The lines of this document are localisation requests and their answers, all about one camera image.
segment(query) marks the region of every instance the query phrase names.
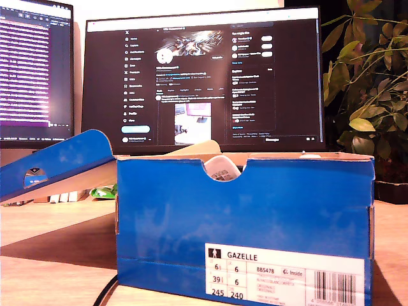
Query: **profile banner image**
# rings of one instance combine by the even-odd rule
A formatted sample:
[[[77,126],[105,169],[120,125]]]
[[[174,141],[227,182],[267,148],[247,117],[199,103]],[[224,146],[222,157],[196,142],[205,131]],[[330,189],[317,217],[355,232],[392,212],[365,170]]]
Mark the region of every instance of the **profile banner image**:
[[[211,103],[177,103],[174,114],[175,145],[211,140]]]
[[[213,52],[222,39],[221,30],[183,32],[163,41],[163,46],[157,51],[157,60],[161,64],[169,64],[174,56],[205,55]]]

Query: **monitor screen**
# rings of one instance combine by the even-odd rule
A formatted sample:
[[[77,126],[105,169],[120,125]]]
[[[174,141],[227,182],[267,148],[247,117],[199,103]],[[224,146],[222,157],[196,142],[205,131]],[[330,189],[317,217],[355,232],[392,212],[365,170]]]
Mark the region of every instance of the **monitor screen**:
[[[0,0],[0,49],[1,148],[73,136],[73,7]]]
[[[319,27],[318,8],[88,20],[82,131],[114,154],[323,150]]]

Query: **second monitor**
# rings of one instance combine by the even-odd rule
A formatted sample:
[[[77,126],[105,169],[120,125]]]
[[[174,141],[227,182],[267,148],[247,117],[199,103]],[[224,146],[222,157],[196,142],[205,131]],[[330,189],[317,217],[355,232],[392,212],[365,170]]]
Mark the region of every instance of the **second monitor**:
[[[318,8],[89,20],[82,130],[114,154],[322,150]]]

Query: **green packet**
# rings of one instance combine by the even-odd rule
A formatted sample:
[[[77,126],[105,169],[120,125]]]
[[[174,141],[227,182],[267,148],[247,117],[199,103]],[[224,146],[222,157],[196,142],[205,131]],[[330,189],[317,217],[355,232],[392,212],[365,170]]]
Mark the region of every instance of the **green packet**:
[[[97,199],[114,199],[117,194],[117,184],[109,187],[94,188],[89,192],[89,195]]]

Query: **desk surface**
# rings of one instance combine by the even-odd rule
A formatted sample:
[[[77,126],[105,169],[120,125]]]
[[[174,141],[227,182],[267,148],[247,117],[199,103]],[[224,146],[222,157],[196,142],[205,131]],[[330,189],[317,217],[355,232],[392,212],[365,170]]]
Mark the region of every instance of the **desk surface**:
[[[1,207],[2,305],[93,305],[116,275],[113,201]],[[408,205],[375,203],[374,306],[408,305]],[[106,306],[225,305],[117,286]]]

